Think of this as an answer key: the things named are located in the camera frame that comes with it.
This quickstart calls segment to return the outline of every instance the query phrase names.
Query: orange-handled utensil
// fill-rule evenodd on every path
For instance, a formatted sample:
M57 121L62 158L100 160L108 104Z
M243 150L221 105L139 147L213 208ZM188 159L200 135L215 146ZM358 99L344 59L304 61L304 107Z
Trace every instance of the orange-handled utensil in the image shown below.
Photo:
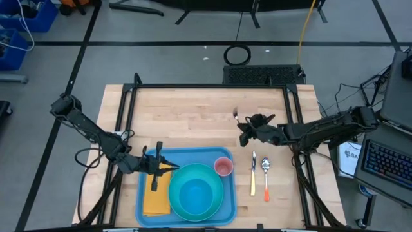
M270 168L270 162L267 157L262 160L262 169L265 172L265 201L269 201L269 190L268 190L268 170Z

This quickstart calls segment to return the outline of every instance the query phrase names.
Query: wooden table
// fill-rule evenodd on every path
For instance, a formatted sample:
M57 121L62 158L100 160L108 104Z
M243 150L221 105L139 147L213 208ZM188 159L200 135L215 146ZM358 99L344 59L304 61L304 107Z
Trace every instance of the wooden table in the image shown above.
M122 85L107 85L97 124L106 131L113 131L120 102ZM305 122L320 119L315 90L311 85L298 86L299 100ZM293 97L290 94L294 121L296 122ZM144 145L154 148L163 141L165 148L224 146L233 154L236 179L238 213L235 220L225 228L256 228L262 223L265 228L302 228L303 214L299 197L295 168L291 165L292 152L287 146L273 146L251 140L242 148L239 145L240 131L232 118L235 106L239 118L255 113L275 113L272 125L286 123L285 102L282 90L276 89L138 89L131 129L136 135L129 140L131 154L140 156ZM127 113L124 114L123 126ZM256 196L250 196L250 169L252 151L256 151ZM325 145L319 152L329 155ZM97 153L91 151L90 163ZM263 200L264 174L261 159L271 160L268 171L270 202ZM345 224L341 198L331 162L312 155L313 169L320 198L336 218ZM83 187L81 212L85 217L102 194L107 168L107 159L91 169ZM135 218L136 186L138 173L124 175L116 227L140 227ZM105 222L111 209L108 200ZM313 201L308 195L312 224L316 224ZM73 222L78 222L77 213Z

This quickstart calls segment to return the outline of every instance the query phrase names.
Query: teal bowl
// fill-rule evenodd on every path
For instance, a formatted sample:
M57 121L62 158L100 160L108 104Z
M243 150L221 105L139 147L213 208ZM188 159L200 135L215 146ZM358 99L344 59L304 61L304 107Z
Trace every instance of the teal bowl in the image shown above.
M189 164L173 174L169 203L184 220L206 220L218 211L222 201L223 183L212 168L204 164Z

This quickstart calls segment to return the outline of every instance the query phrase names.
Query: yellow napkin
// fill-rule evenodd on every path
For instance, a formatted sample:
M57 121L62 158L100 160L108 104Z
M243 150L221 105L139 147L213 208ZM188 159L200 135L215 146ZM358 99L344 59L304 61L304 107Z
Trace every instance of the yellow napkin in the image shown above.
M170 168L169 165L160 164L159 168ZM168 171L157 178L157 191L151 191L153 175L146 175L146 187L143 199L144 216L162 216L170 214L170 204L167 193L172 172Z

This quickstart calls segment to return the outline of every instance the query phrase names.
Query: small cup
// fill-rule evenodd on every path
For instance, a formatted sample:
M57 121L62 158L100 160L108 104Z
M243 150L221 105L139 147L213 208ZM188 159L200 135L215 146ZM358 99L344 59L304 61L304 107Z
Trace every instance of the small cup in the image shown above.
M233 162L227 157L220 157L214 161L213 167L219 176L226 177L233 171Z

